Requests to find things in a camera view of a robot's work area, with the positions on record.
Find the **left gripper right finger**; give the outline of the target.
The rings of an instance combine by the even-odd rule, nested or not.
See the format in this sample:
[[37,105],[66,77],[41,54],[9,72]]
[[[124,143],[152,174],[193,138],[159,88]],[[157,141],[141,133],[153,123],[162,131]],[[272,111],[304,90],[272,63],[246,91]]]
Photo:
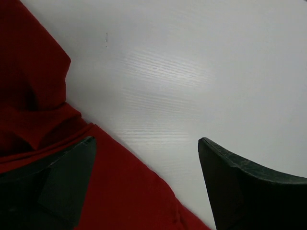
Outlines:
[[218,230],[305,230],[307,180],[232,153],[208,138],[198,142]]

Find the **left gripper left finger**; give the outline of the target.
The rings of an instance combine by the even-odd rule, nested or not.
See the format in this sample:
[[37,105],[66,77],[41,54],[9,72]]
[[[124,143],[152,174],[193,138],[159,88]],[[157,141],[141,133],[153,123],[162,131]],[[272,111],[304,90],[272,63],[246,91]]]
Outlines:
[[96,155],[86,137],[0,175],[2,230],[72,230],[80,221]]

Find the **red t shirt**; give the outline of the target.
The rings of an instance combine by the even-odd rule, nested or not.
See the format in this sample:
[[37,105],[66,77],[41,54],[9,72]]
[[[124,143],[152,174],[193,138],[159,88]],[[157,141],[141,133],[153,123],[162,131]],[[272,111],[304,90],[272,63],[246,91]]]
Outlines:
[[66,102],[70,58],[18,0],[0,3],[0,173],[78,143],[96,155],[73,230],[205,230],[169,185]]

